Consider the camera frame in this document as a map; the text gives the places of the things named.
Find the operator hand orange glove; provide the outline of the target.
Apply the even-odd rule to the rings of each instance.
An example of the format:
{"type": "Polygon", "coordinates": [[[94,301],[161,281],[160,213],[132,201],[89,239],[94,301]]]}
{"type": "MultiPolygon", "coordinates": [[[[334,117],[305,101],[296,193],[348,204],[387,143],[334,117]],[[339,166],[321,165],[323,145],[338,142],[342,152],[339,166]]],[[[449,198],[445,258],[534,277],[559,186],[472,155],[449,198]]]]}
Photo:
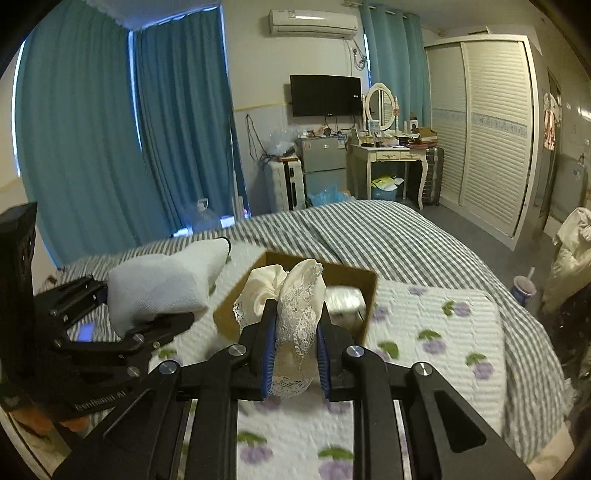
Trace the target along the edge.
{"type": "MultiPolygon", "coordinates": [[[[9,415],[21,425],[29,428],[38,436],[46,436],[53,428],[52,421],[34,405],[28,405],[9,412],[9,415]]],[[[83,416],[60,422],[60,425],[74,433],[85,431],[89,417],[83,416]]]]}

